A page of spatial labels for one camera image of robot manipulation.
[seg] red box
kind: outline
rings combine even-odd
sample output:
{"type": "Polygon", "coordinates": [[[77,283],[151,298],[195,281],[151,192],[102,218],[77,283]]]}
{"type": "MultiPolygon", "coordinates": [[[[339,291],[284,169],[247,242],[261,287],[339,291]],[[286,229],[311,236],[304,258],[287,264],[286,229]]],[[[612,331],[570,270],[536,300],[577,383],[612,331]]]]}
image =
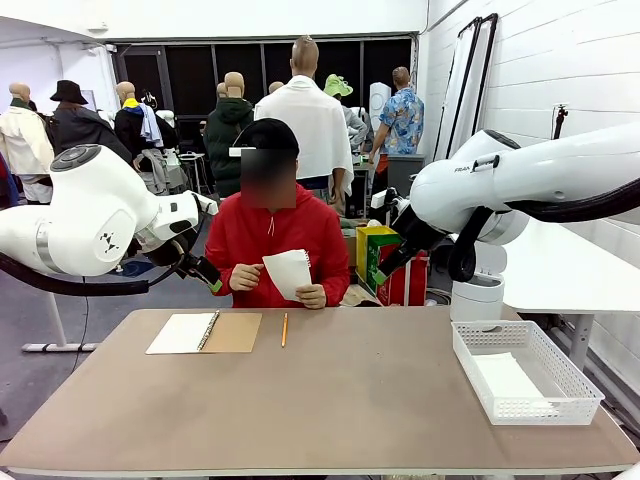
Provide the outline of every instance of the red box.
{"type": "MultiPolygon", "coordinates": [[[[397,245],[380,247],[380,262],[396,247],[397,245]]],[[[393,272],[386,282],[378,286],[376,296],[380,303],[386,307],[390,305],[424,306],[427,296],[428,263],[429,258],[421,252],[407,265],[393,272]]]]}

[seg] brown notebook cover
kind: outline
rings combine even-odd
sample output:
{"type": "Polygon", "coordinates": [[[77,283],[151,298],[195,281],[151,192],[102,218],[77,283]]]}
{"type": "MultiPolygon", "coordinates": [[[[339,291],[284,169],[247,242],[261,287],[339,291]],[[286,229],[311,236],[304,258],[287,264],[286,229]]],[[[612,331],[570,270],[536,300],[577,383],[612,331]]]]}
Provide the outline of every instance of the brown notebook cover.
{"type": "Polygon", "coordinates": [[[250,353],[261,321],[261,313],[221,313],[200,352],[250,353]]]}

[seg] gray floor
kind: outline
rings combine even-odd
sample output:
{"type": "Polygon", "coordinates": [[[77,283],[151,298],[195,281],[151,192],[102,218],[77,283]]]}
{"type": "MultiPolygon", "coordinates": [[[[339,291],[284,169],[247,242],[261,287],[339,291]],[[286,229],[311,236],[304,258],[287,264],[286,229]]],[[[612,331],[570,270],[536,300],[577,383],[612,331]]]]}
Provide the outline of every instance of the gray floor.
{"type": "MultiPolygon", "coordinates": [[[[202,254],[208,228],[205,226],[193,249],[202,254]]],[[[154,278],[154,268],[138,279],[154,278]]],[[[87,281],[127,281],[113,275],[87,281]]],[[[11,438],[71,373],[74,353],[22,353],[25,343],[54,342],[46,297],[43,292],[0,272],[0,408],[9,425],[0,426],[0,441],[11,438]]],[[[67,341],[79,342],[85,324],[84,297],[56,295],[67,341]]],[[[211,295],[197,280],[177,275],[153,287],[146,295],[90,298],[86,342],[100,342],[133,310],[140,308],[209,308],[231,305],[227,297],[211,295]]],[[[86,354],[80,356],[81,363],[86,354]]],[[[0,451],[6,443],[0,443],[0,451]]]]}

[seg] pencil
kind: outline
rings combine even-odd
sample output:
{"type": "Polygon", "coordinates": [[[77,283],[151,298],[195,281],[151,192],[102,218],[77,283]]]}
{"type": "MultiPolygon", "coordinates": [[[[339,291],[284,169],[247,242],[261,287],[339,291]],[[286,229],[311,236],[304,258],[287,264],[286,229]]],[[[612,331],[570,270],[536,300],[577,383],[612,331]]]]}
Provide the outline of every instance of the pencil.
{"type": "Polygon", "coordinates": [[[287,344],[287,326],[289,324],[289,316],[284,314],[284,323],[282,324],[282,348],[287,344]]]}

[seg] red hoodie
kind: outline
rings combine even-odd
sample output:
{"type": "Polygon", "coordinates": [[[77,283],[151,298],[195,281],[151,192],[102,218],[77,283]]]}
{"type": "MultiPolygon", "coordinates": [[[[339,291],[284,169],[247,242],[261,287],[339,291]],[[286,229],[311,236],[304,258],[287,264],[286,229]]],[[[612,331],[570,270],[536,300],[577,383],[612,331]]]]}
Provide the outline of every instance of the red hoodie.
{"type": "Polygon", "coordinates": [[[311,281],[324,286],[327,307],[337,306],[349,286],[349,254],[333,209],[300,185],[296,208],[274,214],[244,205],[241,195],[222,202],[209,230],[205,256],[222,274],[216,295],[232,293],[235,308],[301,308],[301,303],[282,298],[266,269],[250,292],[231,291],[229,278],[238,263],[262,263],[263,256],[303,249],[311,260],[311,281]]]}

